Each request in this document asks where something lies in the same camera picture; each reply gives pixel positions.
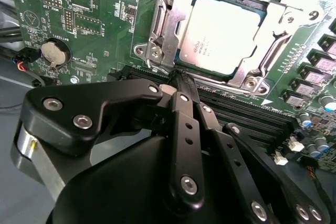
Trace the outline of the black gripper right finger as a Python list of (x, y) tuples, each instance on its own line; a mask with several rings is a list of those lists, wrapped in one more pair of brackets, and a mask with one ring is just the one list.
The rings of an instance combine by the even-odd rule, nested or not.
[(186, 77), (201, 125), (214, 142), (233, 186), (242, 223), (330, 223), (302, 189), (236, 124), (220, 126), (214, 112), (200, 101), (196, 83)]

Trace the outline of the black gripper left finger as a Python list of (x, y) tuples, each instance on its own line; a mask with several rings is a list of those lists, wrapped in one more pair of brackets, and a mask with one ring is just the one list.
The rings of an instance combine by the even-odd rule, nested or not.
[(194, 79), (174, 71), (167, 84), (131, 79), (35, 88), (25, 95), (14, 145), (36, 179), (58, 199), (66, 185), (91, 167), (93, 146), (150, 129), (169, 143), (171, 166), (164, 192), (178, 208), (204, 201), (199, 122)]

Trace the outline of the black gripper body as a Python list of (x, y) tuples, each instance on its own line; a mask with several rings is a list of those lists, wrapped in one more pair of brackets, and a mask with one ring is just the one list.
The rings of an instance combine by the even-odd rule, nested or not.
[(202, 154), (205, 202), (193, 213), (174, 213), (167, 179), (171, 145), (145, 138), (74, 177), (62, 190), (52, 223), (245, 223), (218, 159)]

